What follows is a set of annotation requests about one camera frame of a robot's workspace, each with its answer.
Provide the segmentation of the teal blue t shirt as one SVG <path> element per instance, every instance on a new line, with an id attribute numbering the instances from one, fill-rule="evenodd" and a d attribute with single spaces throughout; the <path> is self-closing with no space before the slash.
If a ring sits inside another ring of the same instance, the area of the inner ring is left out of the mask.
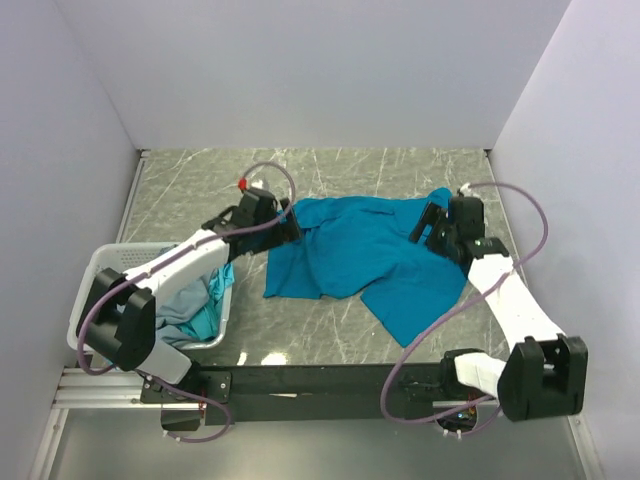
<path id="1" fill-rule="evenodd" d="M 305 198 L 294 206 L 302 237 L 268 254 L 264 295 L 318 300 L 359 295 L 393 339 L 408 346 L 458 302 L 466 277 L 409 235 L 441 187 L 423 198 Z"/>

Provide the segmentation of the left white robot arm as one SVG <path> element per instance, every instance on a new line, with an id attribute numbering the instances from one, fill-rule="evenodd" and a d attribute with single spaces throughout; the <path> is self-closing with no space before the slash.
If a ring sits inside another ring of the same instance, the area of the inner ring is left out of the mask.
<path id="1" fill-rule="evenodd" d="M 193 399 L 200 378 L 192 361 L 157 339 L 155 318 L 179 290 L 246 254 L 262 253 L 300 238 L 288 198 L 246 188 L 237 205 L 202 224 L 187 240 L 139 267 L 99 271 L 74 329 L 76 352 L 86 363 L 86 348 L 123 371 L 139 371 L 164 381 L 176 401 Z"/>

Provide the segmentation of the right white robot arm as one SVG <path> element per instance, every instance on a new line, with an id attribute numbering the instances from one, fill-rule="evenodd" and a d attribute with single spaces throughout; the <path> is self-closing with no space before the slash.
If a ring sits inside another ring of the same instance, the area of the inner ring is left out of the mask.
<path id="1" fill-rule="evenodd" d="M 460 399 L 472 388 L 479 390 L 496 398 L 511 421 L 580 413 L 587 346 L 548 317 L 516 273 L 503 242 L 486 236 L 483 202 L 462 195 L 445 207 L 429 202 L 409 239 L 461 268 L 510 349 L 505 361 L 472 349 L 446 354 L 438 377 L 442 393 Z"/>

